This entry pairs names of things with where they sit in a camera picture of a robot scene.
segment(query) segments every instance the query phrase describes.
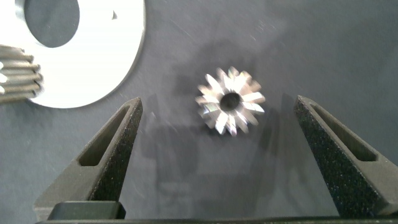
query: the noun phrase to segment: metal part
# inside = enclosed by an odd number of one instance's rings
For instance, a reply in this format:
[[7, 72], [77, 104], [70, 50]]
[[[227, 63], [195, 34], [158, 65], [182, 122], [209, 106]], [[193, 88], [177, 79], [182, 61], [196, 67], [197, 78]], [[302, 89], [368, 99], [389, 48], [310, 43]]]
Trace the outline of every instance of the metal part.
[[203, 96], [196, 97], [202, 106], [200, 116], [209, 128], [215, 128], [220, 134], [226, 129], [236, 136], [237, 129], [248, 133], [248, 124], [257, 125], [253, 114], [263, 114], [264, 110], [258, 103], [265, 102], [265, 97], [257, 92], [261, 89], [258, 82], [252, 80], [248, 72], [239, 73], [234, 67], [229, 68], [228, 75], [217, 69], [219, 80], [207, 74], [209, 86], [198, 86]]
[[0, 103], [34, 98], [40, 90], [39, 65], [20, 48], [0, 45]]
[[340, 216], [398, 212], [397, 166], [316, 102], [298, 96], [294, 111]]
[[25, 0], [0, 1], [0, 43], [25, 49], [26, 54], [13, 59], [29, 60], [34, 55], [41, 65], [42, 91], [31, 101], [53, 108], [85, 106], [111, 93], [126, 78], [144, 38], [143, 0], [78, 0], [77, 31], [56, 48], [42, 45], [31, 34], [24, 4]]
[[36, 200], [38, 220], [66, 201], [118, 201], [142, 114], [139, 98], [125, 103], [86, 145], [83, 152]]

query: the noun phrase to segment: dark gray surface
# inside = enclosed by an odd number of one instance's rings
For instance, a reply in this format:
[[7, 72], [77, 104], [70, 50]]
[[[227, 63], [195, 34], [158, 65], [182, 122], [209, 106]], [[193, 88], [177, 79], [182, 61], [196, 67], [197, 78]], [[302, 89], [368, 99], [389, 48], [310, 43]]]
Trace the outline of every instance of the dark gray surface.
[[119, 200], [141, 116], [139, 98], [120, 107], [35, 201], [38, 221], [46, 220], [62, 202]]
[[298, 96], [294, 112], [340, 217], [398, 212], [396, 165], [311, 99]]
[[[57, 110], [0, 106], [0, 217], [34, 200], [127, 100], [144, 114], [121, 202], [127, 218], [337, 215], [293, 113], [300, 94], [398, 164], [397, 1], [147, 1], [137, 66], [114, 93]], [[216, 67], [247, 70], [266, 115], [250, 134], [209, 131], [194, 97]]]

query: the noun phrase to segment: cutter center hole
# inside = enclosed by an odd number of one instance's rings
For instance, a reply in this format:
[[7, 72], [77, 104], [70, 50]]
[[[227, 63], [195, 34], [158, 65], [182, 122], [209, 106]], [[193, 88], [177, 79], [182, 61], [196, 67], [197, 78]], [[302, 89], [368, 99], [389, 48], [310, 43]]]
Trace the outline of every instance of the cutter center hole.
[[237, 93], [227, 93], [220, 100], [220, 107], [223, 111], [231, 111], [238, 107], [241, 97]]
[[26, 0], [24, 11], [30, 32], [46, 47], [65, 45], [79, 25], [77, 0]]

